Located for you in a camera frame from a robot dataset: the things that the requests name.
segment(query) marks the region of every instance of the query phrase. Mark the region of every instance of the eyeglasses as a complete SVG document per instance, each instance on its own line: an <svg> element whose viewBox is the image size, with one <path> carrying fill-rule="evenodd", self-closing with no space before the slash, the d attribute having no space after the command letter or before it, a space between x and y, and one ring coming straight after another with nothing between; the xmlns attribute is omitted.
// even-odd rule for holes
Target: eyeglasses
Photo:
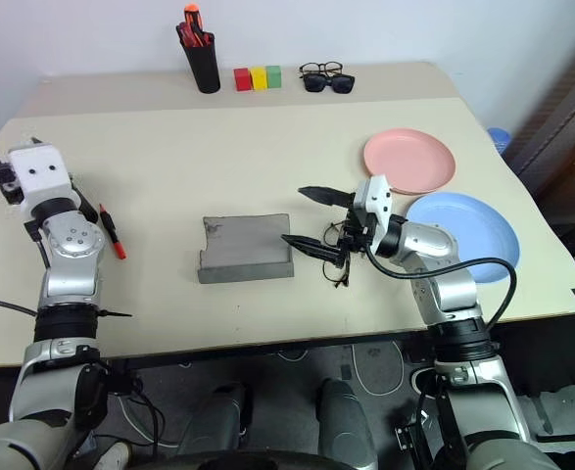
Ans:
<svg viewBox="0 0 575 470"><path fill-rule="evenodd" d="M318 93L330 85L335 93L346 94L353 91L355 78L352 75L344 75L343 68L339 62L326 64L309 62L300 66L300 78L305 83L305 89L311 93Z"/></svg>

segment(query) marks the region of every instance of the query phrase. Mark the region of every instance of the pen holder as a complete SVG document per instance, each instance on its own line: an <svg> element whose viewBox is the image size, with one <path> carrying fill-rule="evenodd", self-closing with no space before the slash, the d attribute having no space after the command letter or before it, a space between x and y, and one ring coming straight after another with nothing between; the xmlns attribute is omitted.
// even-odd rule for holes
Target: pen holder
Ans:
<svg viewBox="0 0 575 470"><path fill-rule="evenodd" d="M198 89L202 93L215 93L219 89L219 70L217 69L216 43L208 46L182 48L187 55Z"/></svg>

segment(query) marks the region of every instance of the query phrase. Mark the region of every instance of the yellow block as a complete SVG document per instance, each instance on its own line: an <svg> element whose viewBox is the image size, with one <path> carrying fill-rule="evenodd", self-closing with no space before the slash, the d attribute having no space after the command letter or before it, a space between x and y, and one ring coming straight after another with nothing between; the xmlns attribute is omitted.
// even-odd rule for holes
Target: yellow block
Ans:
<svg viewBox="0 0 575 470"><path fill-rule="evenodd" d="M250 67L250 76L252 77L252 87L255 90L267 89L267 72L265 67Z"/></svg>

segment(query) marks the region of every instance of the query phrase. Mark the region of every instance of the white cable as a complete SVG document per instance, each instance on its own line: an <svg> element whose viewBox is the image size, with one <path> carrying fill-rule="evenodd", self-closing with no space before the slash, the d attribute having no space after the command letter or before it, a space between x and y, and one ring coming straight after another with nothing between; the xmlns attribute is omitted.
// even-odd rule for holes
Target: white cable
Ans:
<svg viewBox="0 0 575 470"><path fill-rule="evenodd" d="M355 345L351 345L351 351L353 352L353 367L355 368L355 375L357 376L357 380L359 381L361 387L365 390L365 392L368 395L372 395L373 397L386 397L388 395L393 394L403 385L403 382L405 380L405 360L403 359L403 352L398 347L395 341L392 341L392 345L394 345L396 351L398 351L398 357L401 359L401 379L398 381L398 384L392 390L388 390L387 392L381 392L381 393L372 392L363 383L361 376L359 375L359 369L357 368L357 355L355 354Z"/></svg>
<svg viewBox="0 0 575 470"><path fill-rule="evenodd" d="M134 429L143 439L145 439L148 442L152 442L153 439L148 436L147 434L145 434L141 429L139 429L139 427L137 425L135 425L132 422L132 419L130 419L130 416L128 416L128 413L126 411L126 407L123 404L123 400L121 399L121 397L117 397L118 401L120 402L120 407L121 407L121 413L123 414L123 417L126 418L126 421L128 422L128 424L132 427L132 429ZM178 448L178 444L165 444L165 443L161 443L159 442L159 447L167 447L167 448Z"/></svg>
<svg viewBox="0 0 575 470"><path fill-rule="evenodd" d="M309 353L309 350L305 350L302 354L300 354L298 357L294 357L293 359L291 357L287 357L286 355L283 355L280 352L277 352L276 355L278 357L280 357L281 359L286 360L287 362L300 362L305 357L307 357L308 353Z"/></svg>

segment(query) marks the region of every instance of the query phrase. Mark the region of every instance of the blue object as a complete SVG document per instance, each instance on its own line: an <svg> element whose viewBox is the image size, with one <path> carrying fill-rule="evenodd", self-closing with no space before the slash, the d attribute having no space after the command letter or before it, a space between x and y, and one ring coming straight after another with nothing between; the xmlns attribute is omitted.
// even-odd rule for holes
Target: blue object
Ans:
<svg viewBox="0 0 575 470"><path fill-rule="evenodd" d="M520 258L520 245L511 225L496 210L478 199L459 193L433 193L415 201L407 212L413 222L439 225L456 238L462 261L477 258L500 258L514 267ZM498 264L470 267L479 283L500 281L507 277Z"/></svg>
<svg viewBox="0 0 575 470"><path fill-rule="evenodd" d="M490 137L492 137L496 150L498 150L499 154L502 155L504 150L511 142L511 136L509 133L504 129L500 129L499 127L490 127L487 129L487 133L490 134Z"/></svg>

